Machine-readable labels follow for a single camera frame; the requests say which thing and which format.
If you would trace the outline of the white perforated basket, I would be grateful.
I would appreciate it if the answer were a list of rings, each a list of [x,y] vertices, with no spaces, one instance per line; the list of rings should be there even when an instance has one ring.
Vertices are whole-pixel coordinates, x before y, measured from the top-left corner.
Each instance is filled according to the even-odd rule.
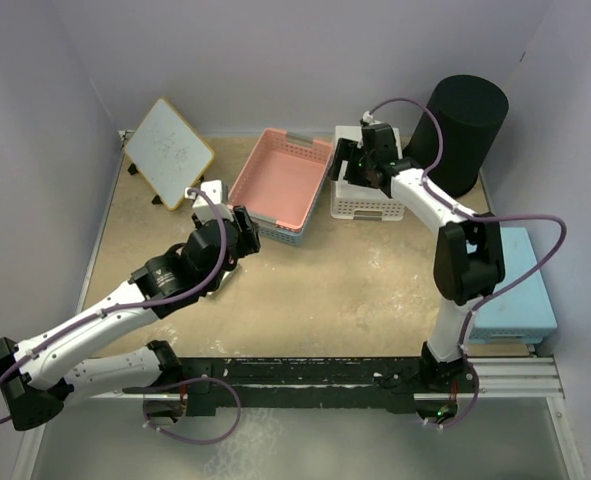
[[[335,219],[401,221],[405,208],[381,191],[349,184],[343,179],[347,162],[338,166],[337,179],[331,179],[330,214]]]

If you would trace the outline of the pink perforated basket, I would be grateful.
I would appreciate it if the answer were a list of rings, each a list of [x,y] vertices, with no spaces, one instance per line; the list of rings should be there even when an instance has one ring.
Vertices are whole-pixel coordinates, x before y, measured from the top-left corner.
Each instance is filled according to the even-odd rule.
[[[229,191],[254,218],[300,232],[331,164],[334,146],[285,130],[264,130]]]

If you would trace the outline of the large black plastic bucket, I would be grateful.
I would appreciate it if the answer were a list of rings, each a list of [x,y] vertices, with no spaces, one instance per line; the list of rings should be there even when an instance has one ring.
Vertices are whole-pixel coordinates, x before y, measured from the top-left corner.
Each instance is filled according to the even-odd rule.
[[[444,139],[430,179],[453,198],[468,193],[508,114],[509,102],[494,83],[473,75],[441,80],[427,103]]]

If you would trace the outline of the light blue perforated basket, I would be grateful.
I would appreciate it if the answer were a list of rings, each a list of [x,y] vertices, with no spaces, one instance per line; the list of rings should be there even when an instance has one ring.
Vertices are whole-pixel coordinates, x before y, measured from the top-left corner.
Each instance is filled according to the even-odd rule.
[[[524,227],[502,227],[505,261],[504,281],[499,290],[518,279],[537,263]],[[469,342],[539,344],[557,329],[557,322],[540,272],[491,300],[477,314]]]

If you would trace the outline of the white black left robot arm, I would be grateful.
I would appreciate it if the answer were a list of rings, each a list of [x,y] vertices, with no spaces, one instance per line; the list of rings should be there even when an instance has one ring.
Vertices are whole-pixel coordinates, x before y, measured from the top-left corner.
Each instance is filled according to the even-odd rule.
[[[240,259],[261,248],[259,226],[243,206],[209,200],[192,220],[194,229],[185,242],[147,261],[94,306],[30,340],[0,339],[0,394],[9,411],[3,422],[26,431],[111,390],[178,388],[183,366],[166,341],[122,355],[95,354],[197,303],[220,287]]]

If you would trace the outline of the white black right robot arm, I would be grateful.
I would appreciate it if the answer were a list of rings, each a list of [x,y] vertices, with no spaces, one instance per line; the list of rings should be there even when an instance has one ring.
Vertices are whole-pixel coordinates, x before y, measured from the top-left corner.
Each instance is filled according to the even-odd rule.
[[[394,129],[382,122],[338,126],[331,179],[377,190],[401,203],[434,235],[433,279],[441,296],[438,317],[418,360],[421,383],[442,391],[472,371],[467,341],[473,317],[505,278],[500,226],[438,187],[427,169],[403,157]]]

